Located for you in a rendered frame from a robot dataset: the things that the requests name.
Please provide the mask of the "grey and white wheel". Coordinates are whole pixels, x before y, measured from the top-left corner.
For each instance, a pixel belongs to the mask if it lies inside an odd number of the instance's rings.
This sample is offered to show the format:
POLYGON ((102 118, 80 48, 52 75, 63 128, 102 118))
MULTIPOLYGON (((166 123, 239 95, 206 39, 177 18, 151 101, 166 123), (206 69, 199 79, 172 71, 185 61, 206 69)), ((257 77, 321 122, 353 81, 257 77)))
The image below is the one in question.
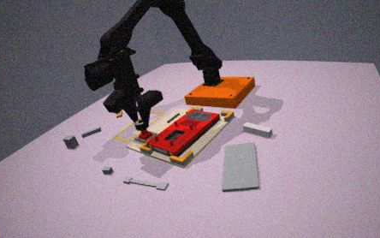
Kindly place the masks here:
POLYGON ((143 122, 139 123, 139 120, 137 120, 137 122, 135 122, 134 125, 135 125, 137 131, 142 131, 142 130, 145 130, 149 127, 149 125, 145 126, 145 124, 143 122))

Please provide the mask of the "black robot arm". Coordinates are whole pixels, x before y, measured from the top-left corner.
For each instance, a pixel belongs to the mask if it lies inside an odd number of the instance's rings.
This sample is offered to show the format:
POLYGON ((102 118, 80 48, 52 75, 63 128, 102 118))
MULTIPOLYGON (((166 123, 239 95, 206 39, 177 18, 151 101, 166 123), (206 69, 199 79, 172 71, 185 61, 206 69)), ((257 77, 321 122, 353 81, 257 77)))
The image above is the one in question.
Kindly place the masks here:
MULTIPOLYGON (((134 73, 130 56, 136 51, 127 46, 135 25, 150 7, 161 9, 164 14, 173 19, 192 50, 189 58, 193 66, 196 66, 198 70, 203 70, 205 81, 203 86, 217 86, 223 82, 219 74, 223 62, 211 48, 202 43, 186 15, 185 6, 184 0, 137 0, 122 19, 101 37, 97 61, 84 66, 86 84, 95 91, 112 82, 114 78, 121 79, 134 73)), ((119 89, 118 85, 113 87, 115 91, 105 99, 103 104, 108 112, 117 114, 134 100, 125 85, 122 85, 122 89, 119 89)))

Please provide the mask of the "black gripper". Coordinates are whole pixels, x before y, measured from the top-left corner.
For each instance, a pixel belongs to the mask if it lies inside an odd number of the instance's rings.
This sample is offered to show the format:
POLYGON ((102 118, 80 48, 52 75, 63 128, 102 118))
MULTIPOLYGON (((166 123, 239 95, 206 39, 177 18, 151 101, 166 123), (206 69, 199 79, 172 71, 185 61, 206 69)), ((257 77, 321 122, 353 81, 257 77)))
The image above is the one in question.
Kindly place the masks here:
POLYGON ((163 100, 163 95, 160 91, 148 91, 140 95, 144 90, 143 87, 139 86, 139 83, 137 81, 138 78, 139 74, 136 74, 134 72, 127 77, 115 79, 116 82, 114 82, 113 85, 118 85, 119 89, 122 89, 122 85, 125 85, 125 87, 128 88, 134 101, 128 103, 126 108, 122 108, 122 110, 125 110, 128 113, 128 116, 134 123, 138 120, 138 111, 143 123, 145 126, 148 126, 150 121, 151 108, 163 100))

